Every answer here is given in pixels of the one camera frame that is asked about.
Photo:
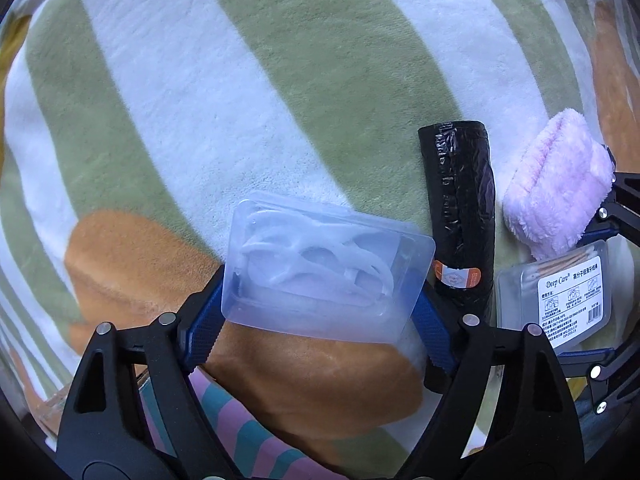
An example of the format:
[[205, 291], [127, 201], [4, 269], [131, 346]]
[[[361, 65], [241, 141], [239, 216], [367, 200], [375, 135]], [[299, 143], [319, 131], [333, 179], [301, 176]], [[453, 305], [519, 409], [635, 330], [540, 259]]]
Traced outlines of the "pink fluffy headband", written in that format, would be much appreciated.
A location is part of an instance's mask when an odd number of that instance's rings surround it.
[[529, 144], [506, 189], [506, 226], [538, 261], [573, 249], [613, 186], [615, 160], [567, 108]]

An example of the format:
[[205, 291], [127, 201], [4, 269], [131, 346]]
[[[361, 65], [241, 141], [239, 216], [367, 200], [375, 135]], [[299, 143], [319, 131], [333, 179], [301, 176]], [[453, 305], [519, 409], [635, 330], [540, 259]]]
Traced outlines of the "clear cotton swab box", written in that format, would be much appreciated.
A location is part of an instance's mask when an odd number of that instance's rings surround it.
[[608, 245], [603, 240], [560, 258], [512, 266], [497, 278], [497, 326], [538, 325], [557, 354], [577, 351], [611, 317]]

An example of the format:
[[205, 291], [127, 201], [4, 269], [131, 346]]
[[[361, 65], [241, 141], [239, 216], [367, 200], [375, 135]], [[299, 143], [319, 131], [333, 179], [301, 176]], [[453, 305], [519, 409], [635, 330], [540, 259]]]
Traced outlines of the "black trash bag roll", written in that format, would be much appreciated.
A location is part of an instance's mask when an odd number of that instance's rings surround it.
[[435, 289], [458, 312], [488, 317], [494, 289], [496, 189], [481, 122], [418, 130], [436, 244]]

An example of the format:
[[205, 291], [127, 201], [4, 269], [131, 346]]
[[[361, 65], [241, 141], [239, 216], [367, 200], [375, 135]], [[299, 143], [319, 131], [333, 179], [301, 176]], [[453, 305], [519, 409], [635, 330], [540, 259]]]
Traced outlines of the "clear floss pick case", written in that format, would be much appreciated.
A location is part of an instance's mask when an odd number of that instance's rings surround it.
[[435, 248], [410, 222], [253, 192], [233, 211], [221, 313], [267, 332], [396, 344]]

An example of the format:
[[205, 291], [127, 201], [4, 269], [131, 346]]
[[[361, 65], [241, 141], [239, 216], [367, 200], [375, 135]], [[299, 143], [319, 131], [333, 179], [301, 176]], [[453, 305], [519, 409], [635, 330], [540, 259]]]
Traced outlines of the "cardboard box with pink lining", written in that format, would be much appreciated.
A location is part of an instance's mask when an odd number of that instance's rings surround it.
[[[176, 456], [168, 432], [160, 419], [151, 378], [147, 370], [138, 377], [144, 416], [157, 451]], [[262, 479], [347, 479], [307, 457], [273, 436], [254, 416], [213, 378], [197, 368], [189, 376], [204, 414], [215, 430], [224, 450], [247, 478]], [[58, 390], [47, 401], [36, 405], [34, 419], [47, 435], [53, 451], [70, 385]]]

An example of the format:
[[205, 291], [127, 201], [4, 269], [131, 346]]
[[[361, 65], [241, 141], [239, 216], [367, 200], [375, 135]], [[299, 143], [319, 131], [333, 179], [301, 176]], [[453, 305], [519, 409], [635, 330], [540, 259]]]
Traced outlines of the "striped floral blanket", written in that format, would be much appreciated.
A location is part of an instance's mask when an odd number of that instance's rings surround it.
[[[483, 321], [498, 327], [498, 274], [538, 261], [506, 226], [503, 196], [549, 120], [577, 110], [616, 170], [639, 174], [638, 33], [628, 0], [13, 0], [1, 24], [1, 353], [28, 407], [72, 385], [96, 326], [148, 325], [224, 272], [250, 193], [433, 238], [418, 130], [439, 122], [488, 134]], [[604, 242], [610, 320], [567, 352], [639, 342], [639, 245]], [[221, 316], [195, 370], [326, 469], [402, 479], [447, 381], [412, 315], [396, 344]], [[586, 463], [564, 479], [595, 463], [637, 478], [639, 395], [597, 415], [587, 379], [565, 379]]]

